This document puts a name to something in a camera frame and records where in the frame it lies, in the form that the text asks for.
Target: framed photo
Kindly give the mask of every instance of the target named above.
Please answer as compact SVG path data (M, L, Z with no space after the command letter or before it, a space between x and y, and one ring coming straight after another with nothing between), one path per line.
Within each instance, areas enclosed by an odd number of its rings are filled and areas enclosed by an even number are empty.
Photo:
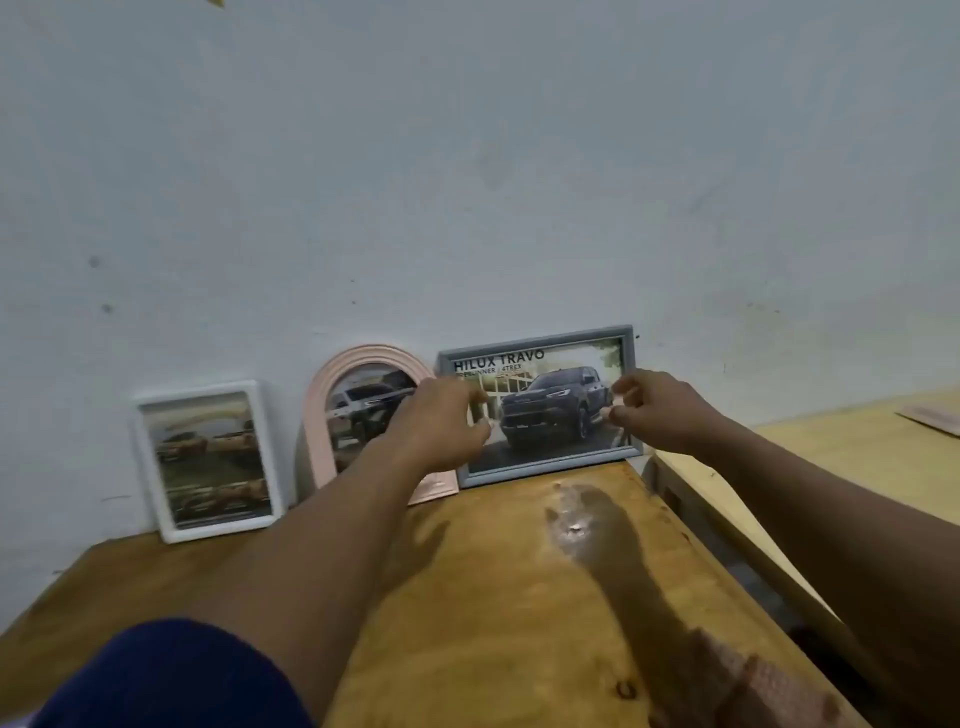
M611 385L633 369L633 327L599 328L441 352L441 374L473 379L487 403L470 413L492 433L457 474L462 488L642 454L642 444L605 422Z
M283 515L255 381L141 397L137 443L167 543L263 528Z
M341 352L314 376L303 404L303 430L317 488L342 473L374 437L386 432L400 403L433 376L410 353L386 344ZM456 493L454 471L428 475L410 504Z

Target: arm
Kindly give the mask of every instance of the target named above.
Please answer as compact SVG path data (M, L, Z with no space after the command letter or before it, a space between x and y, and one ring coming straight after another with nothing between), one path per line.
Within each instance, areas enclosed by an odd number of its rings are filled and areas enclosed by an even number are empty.
M955 724L960 527L861 488L723 417L685 382L639 370L606 415L693 455L743 498L913 707Z
M411 494L490 435L486 422L467 424L468 403L483 398L462 380L422 382L384 435L228 561L186 615L267 655L322 722Z

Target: blue shirt sleeve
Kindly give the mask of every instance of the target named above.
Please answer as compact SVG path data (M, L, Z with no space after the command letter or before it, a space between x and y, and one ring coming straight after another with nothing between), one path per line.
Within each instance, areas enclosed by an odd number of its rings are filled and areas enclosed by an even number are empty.
M147 622L122 632L63 685L32 728L312 728L267 657L209 624Z

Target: wooden desk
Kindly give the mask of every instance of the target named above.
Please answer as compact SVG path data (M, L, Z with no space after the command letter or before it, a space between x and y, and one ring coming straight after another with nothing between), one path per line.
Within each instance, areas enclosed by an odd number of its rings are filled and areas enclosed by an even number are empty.
M905 404L920 402L960 412L960 389L848 407L756 431L832 473L960 524L960 438L895 414ZM656 456L667 469L663 486L703 507L716 528L810 624L857 667L874 672L849 630L726 480L692 457L672 452Z
M0 717L251 537L92 548L0 638ZM692 626L832 690L627 463L470 490L408 511L327 725L636 728Z

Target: gray picture frame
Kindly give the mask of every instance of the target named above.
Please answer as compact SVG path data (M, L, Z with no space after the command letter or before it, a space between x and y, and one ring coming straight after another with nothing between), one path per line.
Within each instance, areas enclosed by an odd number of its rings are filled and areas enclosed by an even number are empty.
M487 344L479 347L465 347L440 352L437 357L437 371L440 375L456 375L454 362L463 359L495 356L504 352L518 352L525 350L546 349L564 345L587 344L601 339L619 339L622 355L623 371L629 372L636 367L636 353L634 351L634 328L632 326L616 326L607 328L591 328L573 333L542 336L533 339L518 339L498 344ZM587 465L608 463L636 457L643 454L643 444L634 437L628 436L629 445L619 448L602 449L582 454L564 455L560 457L544 458L536 462L512 465L482 473L469 472L468 466L457 470L457 479L461 488L475 488L480 485L498 483L503 480L538 475L541 473L555 473L571 468L583 468Z

